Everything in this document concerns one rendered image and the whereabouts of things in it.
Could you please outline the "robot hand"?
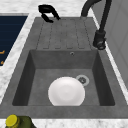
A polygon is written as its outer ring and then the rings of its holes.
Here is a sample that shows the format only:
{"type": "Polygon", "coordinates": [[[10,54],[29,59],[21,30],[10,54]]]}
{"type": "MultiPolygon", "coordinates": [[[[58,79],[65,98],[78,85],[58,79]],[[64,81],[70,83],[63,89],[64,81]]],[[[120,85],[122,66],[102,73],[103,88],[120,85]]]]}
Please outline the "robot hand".
{"type": "Polygon", "coordinates": [[[52,13],[53,16],[59,20],[60,17],[57,13],[57,11],[54,9],[53,6],[51,5],[47,5],[47,4],[43,4],[43,5],[39,5],[38,6],[38,11],[41,13],[41,17],[46,21],[46,22],[49,22],[49,23],[53,23],[53,20],[49,19],[47,17],[47,13],[52,13]]]}

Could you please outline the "grey sink with draining board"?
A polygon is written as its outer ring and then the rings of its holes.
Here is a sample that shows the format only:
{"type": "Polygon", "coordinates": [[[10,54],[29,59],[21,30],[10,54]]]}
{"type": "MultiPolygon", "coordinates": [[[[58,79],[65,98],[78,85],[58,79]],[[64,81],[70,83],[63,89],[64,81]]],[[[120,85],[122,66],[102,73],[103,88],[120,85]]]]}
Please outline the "grey sink with draining board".
{"type": "Polygon", "coordinates": [[[92,23],[90,18],[79,17],[63,17],[53,23],[40,17],[34,20],[13,74],[15,106],[49,106],[49,86],[61,77],[75,78],[83,85],[81,105],[115,104],[106,62],[88,39],[87,27],[92,23]]]}

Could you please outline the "black tap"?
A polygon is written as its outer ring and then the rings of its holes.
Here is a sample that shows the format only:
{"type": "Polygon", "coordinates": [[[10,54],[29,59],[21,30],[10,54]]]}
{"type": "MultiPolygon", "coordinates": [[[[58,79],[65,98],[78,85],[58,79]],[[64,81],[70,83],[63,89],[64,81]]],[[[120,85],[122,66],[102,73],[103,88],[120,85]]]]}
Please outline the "black tap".
{"type": "MultiPolygon", "coordinates": [[[[85,4],[82,7],[81,16],[86,17],[88,15],[89,9],[96,3],[100,2],[101,0],[87,0],[85,4]]],[[[106,31],[104,30],[106,21],[108,18],[108,14],[110,11],[112,0],[106,0],[101,23],[99,29],[95,32],[94,40],[93,40],[93,46],[97,48],[98,50],[104,50],[106,48],[105,45],[105,34],[106,31]]]]}

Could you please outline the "white round plate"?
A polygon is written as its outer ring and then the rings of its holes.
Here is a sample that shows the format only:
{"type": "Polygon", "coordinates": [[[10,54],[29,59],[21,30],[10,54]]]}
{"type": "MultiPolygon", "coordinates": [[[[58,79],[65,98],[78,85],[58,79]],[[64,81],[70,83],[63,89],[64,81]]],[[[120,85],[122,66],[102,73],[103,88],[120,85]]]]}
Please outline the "white round plate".
{"type": "Polygon", "coordinates": [[[50,84],[48,98],[54,106],[80,106],[85,99],[85,89],[77,79],[61,77],[50,84]]]}

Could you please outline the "olive bottle with yellow cap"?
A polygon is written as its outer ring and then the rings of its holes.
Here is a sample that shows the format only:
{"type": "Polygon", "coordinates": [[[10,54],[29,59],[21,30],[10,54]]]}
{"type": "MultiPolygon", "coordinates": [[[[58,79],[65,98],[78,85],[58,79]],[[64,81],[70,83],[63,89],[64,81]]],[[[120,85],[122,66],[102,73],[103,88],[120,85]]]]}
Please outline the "olive bottle with yellow cap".
{"type": "Polygon", "coordinates": [[[5,128],[37,128],[29,116],[9,115],[5,121],[5,128]]]}

